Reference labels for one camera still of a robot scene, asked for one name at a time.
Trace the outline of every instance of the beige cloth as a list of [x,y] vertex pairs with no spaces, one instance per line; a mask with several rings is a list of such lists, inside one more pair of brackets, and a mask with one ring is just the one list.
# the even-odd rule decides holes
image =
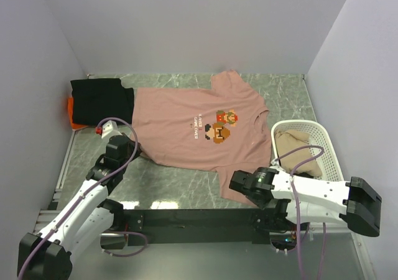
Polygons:
[[222,197],[252,205],[229,183],[236,170],[269,166],[268,109],[235,71],[213,76],[211,88],[138,88],[132,126],[154,162],[217,171]]
[[[296,131],[295,129],[288,129],[287,131],[277,130],[275,133],[275,144],[278,156],[283,156],[293,149],[308,145],[309,137],[309,134]],[[311,157],[312,155],[308,148],[301,149],[281,159],[280,165],[283,169],[290,173],[297,164]],[[314,177],[322,176],[322,171],[319,168],[316,160],[312,160],[311,162],[300,166],[297,169],[296,174],[303,172],[306,172]]]

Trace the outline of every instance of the folded black cloth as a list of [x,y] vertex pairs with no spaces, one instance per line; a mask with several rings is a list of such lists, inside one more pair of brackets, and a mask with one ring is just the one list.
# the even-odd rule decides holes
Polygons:
[[134,90],[118,78],[72,80],[73,115],[77,124],[96,126],[107,117],[132,121]]

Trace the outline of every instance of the orange cloth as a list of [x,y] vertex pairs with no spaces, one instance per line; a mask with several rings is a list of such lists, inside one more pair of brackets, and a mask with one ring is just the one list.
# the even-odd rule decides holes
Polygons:
[[77,129],[83,129],[83,128],[87,127],[84,124],[73,123],[73,120],[72,120],[72,116],[73,116],[73,98],[68,98],[68,114],[69,114],[70,126],[72,127],[72,129],[77,130]]

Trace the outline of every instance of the t-shirt sleeve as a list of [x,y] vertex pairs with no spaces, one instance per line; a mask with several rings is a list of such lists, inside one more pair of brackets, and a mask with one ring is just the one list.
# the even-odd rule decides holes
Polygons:
[[258,167],[261,166],[262,165],[255,163],[240,163],[216,168],[218,178],[220,180],[221,197],[252,205],[253,207],[255,207],[255,205],[249,199],[247,199],[245,195],[237,191],[231,190],[229,188],[229,183],[231,182],[232,175],[235,171],[243,170],[249,173],[253,173]]
[[225,97],[242,96],[254,91],[234,70],[212,76],[211,89]]

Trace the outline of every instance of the graphic print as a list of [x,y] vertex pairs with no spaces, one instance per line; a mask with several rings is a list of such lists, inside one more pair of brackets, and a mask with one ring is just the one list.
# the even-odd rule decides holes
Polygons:
[[210,124],[206,124],[205,132],[205,138],[207,140],[213,139],[213,142],[216,144],[224,142],[231,134],[231,131],[221,123],[213,123],[212,126]]
[[217,122],[221,123],[222,125],[228,123],[230,126],[236,126],[238,116],[236,115],[234,110],[229,110],[228,112],[219,110],[217,111],[216,119]]

